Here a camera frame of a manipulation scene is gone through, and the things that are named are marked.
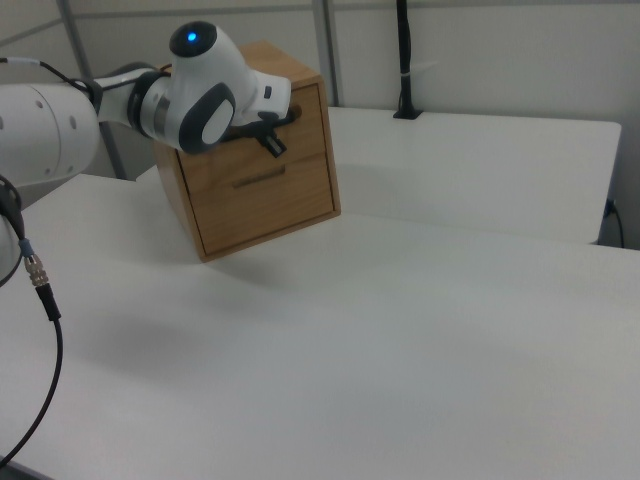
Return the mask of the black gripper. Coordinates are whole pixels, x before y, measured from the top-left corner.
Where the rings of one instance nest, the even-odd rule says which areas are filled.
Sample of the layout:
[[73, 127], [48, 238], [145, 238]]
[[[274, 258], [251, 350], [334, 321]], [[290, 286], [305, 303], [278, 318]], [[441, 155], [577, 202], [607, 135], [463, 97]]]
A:
[[287, 151], [285, 144], [277, 137], [273, 126], [284, 126], [298, 119], [298, 106], [292, 105], [282, 118], [275, 118], [274, 113], [260, 112], [256, 121], [242, 126], [230, 126], [223, 135], [223, 141], [229, 142], [241, 138], [254, 138], [274, 158]]

